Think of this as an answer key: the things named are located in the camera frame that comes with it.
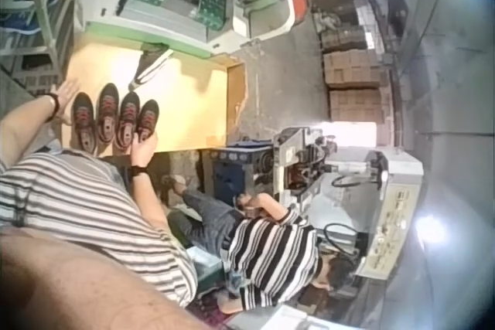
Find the white machine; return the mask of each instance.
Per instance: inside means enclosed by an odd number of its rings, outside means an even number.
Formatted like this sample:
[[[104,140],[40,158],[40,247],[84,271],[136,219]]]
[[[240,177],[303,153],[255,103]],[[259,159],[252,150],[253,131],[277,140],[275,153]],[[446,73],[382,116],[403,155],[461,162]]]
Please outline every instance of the white machine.
[[[326,241],[357,263],[356,275],[392,273],[422,185],[420,161],[398,148],[337,148],[313,128],[274,140],[274,194],[306,214]]]
[[[288,32],[295,20],[292,0],[272,0],[249,8],[226,0],[225,23],[215,30],[191,18],[199,10],[184,0],[76,0],[76,24],[84,31],[119,35],[150,43],[157,40],[198,56],[232,53],[255,40]]]

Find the factory floor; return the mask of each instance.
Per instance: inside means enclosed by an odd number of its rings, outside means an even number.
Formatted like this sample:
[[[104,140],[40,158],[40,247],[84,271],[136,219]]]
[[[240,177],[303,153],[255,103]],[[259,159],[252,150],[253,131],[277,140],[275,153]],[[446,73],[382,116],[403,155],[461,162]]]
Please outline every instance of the factory floor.
[[[272,139],[289,126],[328,120],[328,93],[323,82],[319,42],[311,17],[289,34],[235,53],[245,62],[247,101],[230,142],[244,136]],[[172,173],[196,182],[194,151],[160,155]]]

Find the dark hair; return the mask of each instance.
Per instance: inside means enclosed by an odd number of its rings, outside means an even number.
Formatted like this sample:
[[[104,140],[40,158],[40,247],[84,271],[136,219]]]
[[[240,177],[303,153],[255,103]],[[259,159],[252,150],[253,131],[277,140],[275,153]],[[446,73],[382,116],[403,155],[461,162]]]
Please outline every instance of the dark hair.
[[[326,275],[334,291],[352,281],[355,265],[347,257],[335,257],[330,261],[330,270]]]

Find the industrial machine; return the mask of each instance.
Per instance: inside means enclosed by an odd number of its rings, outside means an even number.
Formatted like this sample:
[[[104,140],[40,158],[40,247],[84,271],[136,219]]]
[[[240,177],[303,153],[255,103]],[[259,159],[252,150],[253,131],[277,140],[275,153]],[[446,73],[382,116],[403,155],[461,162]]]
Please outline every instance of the industrial machine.
[[[76,0],[83,31],[208,57],[288,32],[292,0]]]
[[[321,250],[348,257],[355,277],[386,280],[405,243],[422,184],[421,162],[398,148],[338,148],[318,128],[203,153],[206,192],[235,206],[269,192],[319,231]]]

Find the red shoelace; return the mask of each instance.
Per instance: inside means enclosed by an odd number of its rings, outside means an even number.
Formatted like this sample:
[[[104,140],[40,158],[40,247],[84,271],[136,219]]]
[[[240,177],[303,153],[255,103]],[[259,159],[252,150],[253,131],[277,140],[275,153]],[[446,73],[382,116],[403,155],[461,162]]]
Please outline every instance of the red shoelace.
[[[91,115],[86,107],[79,107],[76,111],[76,124],[87,127],[90,124]]]
[[[122,112],[122,119],[124,121],[133,122],[135,119],[136,106],[134,104],[126,104],[124,111]]]
[[[142,127],[152,130],[155,126],[155,113],[153,111],[146,111],[142,117],[141,123]]]
[[[112,96],[105,96],[101,100],[101,112],[113,113],[115,110],[115,99]]]

